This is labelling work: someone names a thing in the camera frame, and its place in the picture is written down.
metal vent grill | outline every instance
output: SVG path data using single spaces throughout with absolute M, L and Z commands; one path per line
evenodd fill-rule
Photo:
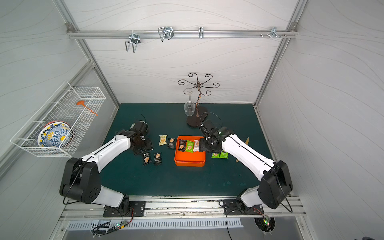
M 68 231 L 74 230 L 90 230 L 96 226 L 100 226 L 110 220 L 82 220 L 71 221 L 68 225 Z M 112 220 L 106 224 L 105 228 L 110 228 L 112 225 L 120 223 L 120 220 Z M 243 227 L 240 218 L 228 218 L 229 228 Z M 134 219 L 134 221 L 123 228 L 126 229 L 211 229 L 211 228 L 226 228 L 225 218 L 188 218 L 188 219 Z

wire basket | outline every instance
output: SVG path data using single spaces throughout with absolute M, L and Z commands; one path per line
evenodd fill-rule
M 72 157 L 104 100 L 98 87 L 72 87 L 64 82 L 10 141 L 37 157 Z M 77 105 L 79 101 L 86 107 Z M 42 129 L 55 121 L 67 123 L 70 130 L 61 136 L 59 146 L 40 146 Z

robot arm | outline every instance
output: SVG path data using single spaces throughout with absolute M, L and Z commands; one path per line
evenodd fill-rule
M 199 151 L 228 152 L 249 168 L 260 181 L 259 186 L 244 190 L 236 198 L 239 208 L 247 210 L 265 203 L 276 209 L 292 191 L 291 176 L 283 161 L 276 163 L 261 155 L 241 141 L 232 130 L 226 127 L 217 129 L 209 120 L 201 124 L 200 130 L 205 138 L 200 140 Z
M 122 130 L 109 142 L 83 156 L 67 161 L 61 180 L 60 194 L 86 204 L 94 203 L 118 208 L 126 213 L 128 196 L 101 185 L 99 173 L 120 153 L 133 149 L 134 153 L 150 150 L 152 143 L 145 140 L 147 124 L 136 121 L 130 130 Z

table surface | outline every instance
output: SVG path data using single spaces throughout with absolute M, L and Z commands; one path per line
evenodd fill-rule
M 201 104 L 218 115 L 224 126 L 232 129 L 249 146 L 271 158 L 268 145 L 251 104 Z M 130 129 L 136 120 L 149 126 L 148 138 L 152 140 L 153 154 L 162 153 L 162 165 L 153 163 L 143 166 L 142 156 L 134 156 L 132 150 L 122 152 L 100 173 L 103 186 L 129 195 L 167 196 L 236 196 L 246 188 L 259 184 L 258 179 L 236 158 L 211 158 L 206 153 L 204 167 L 178 167 L 175 165 L 175 150 L 167 145 L 159 146 L 159 135 L 169 137 L 202 136 L 198 128 L 189 127 L 180 103 L 122 103 L 108 131 L 104 143 L 111 140 L 117 131 Z M 209 114 L 207 119 L 221 125 L 220 119 Z

wine glass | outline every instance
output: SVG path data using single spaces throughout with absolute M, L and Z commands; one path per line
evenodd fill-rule
M 191 100 L 191 95 L 193 94 L 192 88 L 184 89 L 184 94 L 189 95 L 189 100 L 184 104 L 184 112 L 187 116 L 192 116 L 195 113 L 195 104 Z

